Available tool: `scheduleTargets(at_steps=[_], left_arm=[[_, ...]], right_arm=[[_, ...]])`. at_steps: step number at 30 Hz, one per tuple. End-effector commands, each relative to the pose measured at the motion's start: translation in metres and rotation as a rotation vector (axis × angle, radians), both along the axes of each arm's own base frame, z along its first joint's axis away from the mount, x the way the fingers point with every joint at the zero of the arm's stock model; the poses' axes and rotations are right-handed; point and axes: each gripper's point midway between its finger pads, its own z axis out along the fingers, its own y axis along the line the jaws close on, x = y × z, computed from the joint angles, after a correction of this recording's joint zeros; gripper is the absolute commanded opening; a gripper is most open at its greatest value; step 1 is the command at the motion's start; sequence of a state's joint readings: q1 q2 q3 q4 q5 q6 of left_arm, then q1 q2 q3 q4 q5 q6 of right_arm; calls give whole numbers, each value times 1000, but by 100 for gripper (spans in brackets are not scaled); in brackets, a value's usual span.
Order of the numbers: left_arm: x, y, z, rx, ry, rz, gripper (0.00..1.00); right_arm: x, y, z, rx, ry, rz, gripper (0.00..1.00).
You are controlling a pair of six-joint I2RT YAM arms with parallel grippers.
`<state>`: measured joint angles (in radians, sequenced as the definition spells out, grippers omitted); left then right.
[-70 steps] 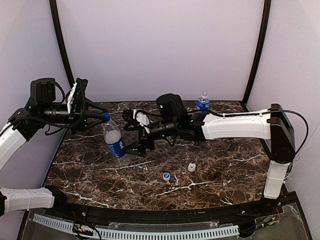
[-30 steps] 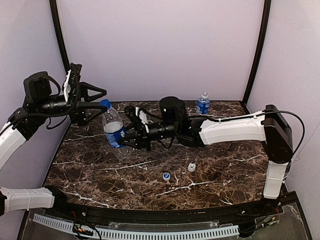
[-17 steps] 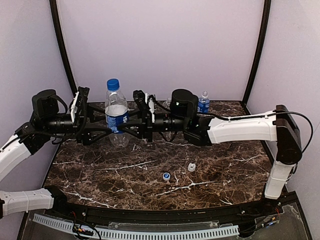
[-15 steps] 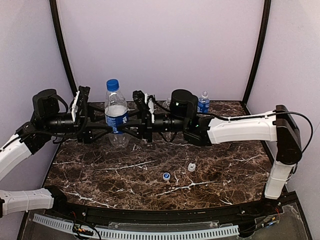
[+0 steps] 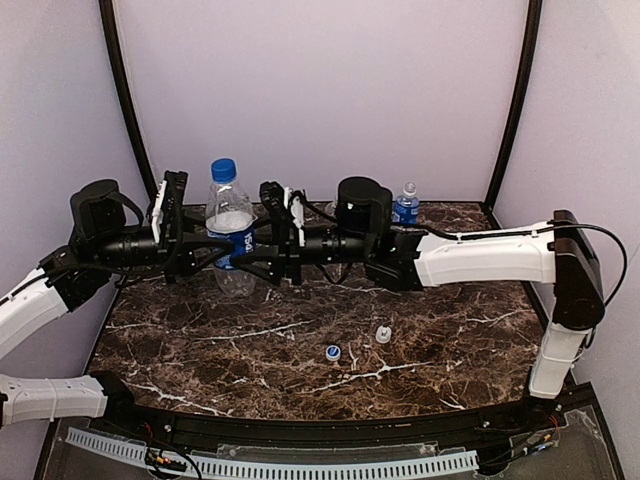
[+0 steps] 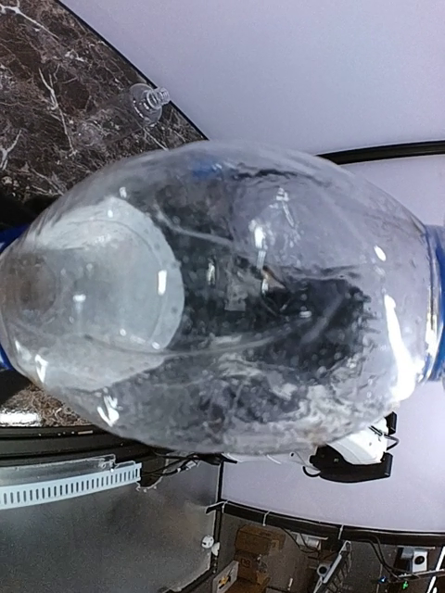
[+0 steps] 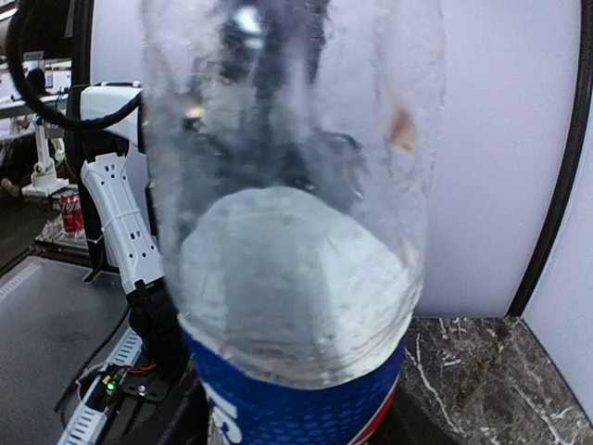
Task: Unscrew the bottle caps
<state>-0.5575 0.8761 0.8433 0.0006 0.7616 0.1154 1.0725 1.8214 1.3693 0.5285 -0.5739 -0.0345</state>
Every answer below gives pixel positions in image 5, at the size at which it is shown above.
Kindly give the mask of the blue cap water bottle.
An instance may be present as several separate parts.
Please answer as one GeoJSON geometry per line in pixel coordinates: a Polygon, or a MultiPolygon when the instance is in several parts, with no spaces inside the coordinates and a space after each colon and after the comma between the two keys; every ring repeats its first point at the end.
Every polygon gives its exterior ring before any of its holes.
{"type": "Polygon", "coordinates": [[[222,292],[229,297],[246,297],[253,293],[256,278],[232,266],[234,257],[255,250],[253,204],[237,178],[226,184],[212,180],[205,209],[205,226],[211,237],[228,240],[233,252],[214,262],[215,277],[222,292]]]}

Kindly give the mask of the white blue bottle cap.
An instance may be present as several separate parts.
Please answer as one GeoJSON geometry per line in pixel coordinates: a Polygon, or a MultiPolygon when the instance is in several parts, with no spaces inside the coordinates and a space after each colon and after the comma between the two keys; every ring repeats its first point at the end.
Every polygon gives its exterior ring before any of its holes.
{"type": "Polygon", "coordinates": [[[329,362],[337,362],[341,358],[342,350],[338,345],[331,344],[325,349],[325,357],[329,362]]]}

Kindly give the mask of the clear bottle cap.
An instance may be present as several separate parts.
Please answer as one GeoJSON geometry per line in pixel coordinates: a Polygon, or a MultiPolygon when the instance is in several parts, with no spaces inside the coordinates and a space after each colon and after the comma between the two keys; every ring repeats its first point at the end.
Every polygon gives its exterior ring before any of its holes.
{"type": "Polygon", "coordinates": [[[375,332],[375,340],[379,344],[387,344],[392,337],[392,329],[390,326],[380,325],[375,332]]]}

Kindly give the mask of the white cap water bottle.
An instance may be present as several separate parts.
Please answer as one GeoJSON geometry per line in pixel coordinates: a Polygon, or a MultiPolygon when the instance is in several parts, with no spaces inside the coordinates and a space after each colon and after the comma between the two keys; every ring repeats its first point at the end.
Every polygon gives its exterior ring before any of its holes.
{"type": "Polygon", "coordinates": [[[399,195],[393,206],[393,223],[416,224],[419,214],[420,200],[417,196],[417,187],[413,182],[404,185],[402,194],[399,195]]]}

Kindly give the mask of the clear unlabeled plastic bottle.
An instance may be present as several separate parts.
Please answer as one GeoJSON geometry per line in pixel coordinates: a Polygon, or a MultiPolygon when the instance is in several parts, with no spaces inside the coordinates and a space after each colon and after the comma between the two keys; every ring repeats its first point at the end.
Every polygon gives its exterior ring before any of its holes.
{"type": "Polygon", "coordinates": [[[336,211],[336,201],[331,201],[329,202],[325,209],[324,209],[325,213],[329,216],[334,216],[335,215],[335,211],[336,211]]]}

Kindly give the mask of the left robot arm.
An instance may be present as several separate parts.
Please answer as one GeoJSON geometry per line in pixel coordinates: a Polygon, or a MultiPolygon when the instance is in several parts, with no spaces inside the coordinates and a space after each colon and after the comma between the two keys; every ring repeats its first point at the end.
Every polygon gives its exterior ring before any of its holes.
{"type": "MultiPolygon", "coordinates": [[[[112,276],[136,280],[191,276],[233,252],[231,242],[195,233],[202,219],[183,209],[187,175],[168,172],[147,213],[112,179],[83,187],[70,199],[74,221],[67,244],[43,258],[1,299],[1,354],[77,310],[112,276]]],[[[133,394],[114,374],[74,378],[1,377],[1,424],[68,417],[100,418],[128,408],[133,394]]]]}

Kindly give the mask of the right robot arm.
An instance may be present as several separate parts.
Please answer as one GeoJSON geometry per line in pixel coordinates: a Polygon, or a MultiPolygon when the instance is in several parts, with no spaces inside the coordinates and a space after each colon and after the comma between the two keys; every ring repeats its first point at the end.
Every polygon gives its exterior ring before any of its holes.
{"type": "Polygon", "coordinates": [[[354,263],[395,292],[482,281],[553,285],[552,318],[529,377],[532,397],[559,395],[581,344],[604,318],[600,263],[585,225],[568,210],[525,227],[444,233],[392,223],[390,190],[366,177],[339,183],[336,217],[325,228],[304,225],[308,204],[300,191],[265,182],[260,198],[271,235],[232,264],[274,285],[300,283],[304,265],[354,263]]]}

